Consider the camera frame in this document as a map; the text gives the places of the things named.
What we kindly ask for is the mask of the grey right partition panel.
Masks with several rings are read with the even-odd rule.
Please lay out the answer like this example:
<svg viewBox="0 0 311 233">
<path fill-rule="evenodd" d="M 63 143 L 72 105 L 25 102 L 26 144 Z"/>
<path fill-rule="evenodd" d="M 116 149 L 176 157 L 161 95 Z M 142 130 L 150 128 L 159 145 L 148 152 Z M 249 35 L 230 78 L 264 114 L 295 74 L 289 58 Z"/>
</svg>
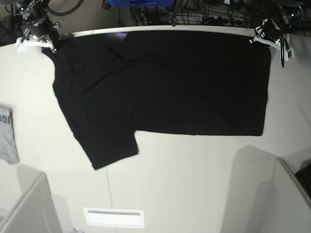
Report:
<svg viewBox="0 0 311 233">
<path fill-rule="evenodd" d="M 309 233 L 311 199 L 281 158 L 276 161 L 269 185 L 254 232 Z"/>
</svg>

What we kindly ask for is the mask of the black keyboard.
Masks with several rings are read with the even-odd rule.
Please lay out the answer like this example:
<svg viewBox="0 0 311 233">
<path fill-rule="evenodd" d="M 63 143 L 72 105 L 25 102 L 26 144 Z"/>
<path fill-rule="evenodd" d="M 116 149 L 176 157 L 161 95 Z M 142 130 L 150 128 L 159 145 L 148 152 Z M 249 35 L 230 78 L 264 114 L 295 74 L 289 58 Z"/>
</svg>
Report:
<svg viewBox="0 0 311 233">
<path fill-rule="evenodd" d="M 305 191 L 311 196 L 311 165 L 308 165 L 304 169 L 299 170 L 295 176 L 304 187 Z"/>
</svg>

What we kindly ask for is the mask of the white label on table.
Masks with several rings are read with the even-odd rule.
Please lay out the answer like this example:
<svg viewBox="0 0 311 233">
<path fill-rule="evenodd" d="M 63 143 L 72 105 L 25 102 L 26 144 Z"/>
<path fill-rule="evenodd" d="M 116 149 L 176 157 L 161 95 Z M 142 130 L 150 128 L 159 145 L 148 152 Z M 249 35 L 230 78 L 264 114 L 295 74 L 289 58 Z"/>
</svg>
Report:
<svg viewBox="0 0 311 233">
<path fill-rule="evenodd" d="M 113 228 L 144 228 L 142 210 L 83 209 L 87 225 Z"/>
</svg>

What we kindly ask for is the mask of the grey folded T-shirt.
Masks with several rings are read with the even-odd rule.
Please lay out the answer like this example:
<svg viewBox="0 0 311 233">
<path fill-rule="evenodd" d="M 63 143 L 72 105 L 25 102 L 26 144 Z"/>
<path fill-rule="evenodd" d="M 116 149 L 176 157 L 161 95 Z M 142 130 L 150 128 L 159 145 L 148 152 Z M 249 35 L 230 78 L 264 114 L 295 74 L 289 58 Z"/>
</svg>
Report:
<svg viewBox="0 0 311 233">
<path fill-rule="evenodd" d="M 19 163 L 13 126 L 13 110 L 3 105 L 0 106 L 0 158 L 8 164 Z"/>
</svg>

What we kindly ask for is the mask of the blue box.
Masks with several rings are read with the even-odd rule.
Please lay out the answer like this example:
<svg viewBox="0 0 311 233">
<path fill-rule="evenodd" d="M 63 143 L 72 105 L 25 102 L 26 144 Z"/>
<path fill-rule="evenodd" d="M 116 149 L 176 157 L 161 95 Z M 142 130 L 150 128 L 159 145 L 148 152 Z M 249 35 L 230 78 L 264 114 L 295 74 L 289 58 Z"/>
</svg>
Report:
<svg viewBox="0 0 311 233">
<path fill-rule="evenodd" d="M 117 7 L 171 7 L 175 0 L 108 0 L 107 2 Z"/>
</svg>

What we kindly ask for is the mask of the grey partition panel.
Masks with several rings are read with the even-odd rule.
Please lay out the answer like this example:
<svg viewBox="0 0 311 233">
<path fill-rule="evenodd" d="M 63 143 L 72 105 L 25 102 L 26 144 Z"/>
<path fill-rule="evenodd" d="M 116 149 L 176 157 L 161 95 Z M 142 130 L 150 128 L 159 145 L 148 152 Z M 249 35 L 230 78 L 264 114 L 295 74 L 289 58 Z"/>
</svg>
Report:
<svg viewBox="0 0 311 233">
<path fill-rule="evenodd" d="M 0 222 L 2 233 L 61 233 L 45 172 L 26 165 L 17 166 L 22 194 Z"/>
<path fill-rule="evenodd" d="M 269 185 L 254 232 L 309 233 L 311 199 L 281 158 L 276 161 Z"/>
</svg>

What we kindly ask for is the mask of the grey left partition panel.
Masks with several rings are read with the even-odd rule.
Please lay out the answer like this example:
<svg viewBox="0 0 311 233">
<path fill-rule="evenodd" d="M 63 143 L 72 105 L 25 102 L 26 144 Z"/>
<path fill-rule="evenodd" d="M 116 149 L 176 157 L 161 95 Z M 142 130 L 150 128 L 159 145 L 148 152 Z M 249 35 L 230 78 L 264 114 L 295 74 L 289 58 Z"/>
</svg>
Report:
<svg viewBox="0 0 311 233">
<path fill-rule="evenodd" d="M 22 194 L 0 222 L 2 233 L 61 233 L 45 172 L 26 165 L 17 166 Z"/>
</svg>

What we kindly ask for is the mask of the black T-shirt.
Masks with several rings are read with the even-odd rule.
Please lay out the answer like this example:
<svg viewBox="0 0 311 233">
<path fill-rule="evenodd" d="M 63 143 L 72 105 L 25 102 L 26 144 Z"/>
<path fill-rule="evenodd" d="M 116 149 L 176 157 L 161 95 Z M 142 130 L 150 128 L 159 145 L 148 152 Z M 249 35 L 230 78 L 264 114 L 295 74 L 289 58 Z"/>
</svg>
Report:
<svg viewBox="0 0 311 233">
<path fill-rule="evenodd" d="M 263 134 L 271 52 L 247 37 L 136 31 L 43 49 L 53 91 L 94 169 L 138 154 L 136 131 Z"/>
</svg>

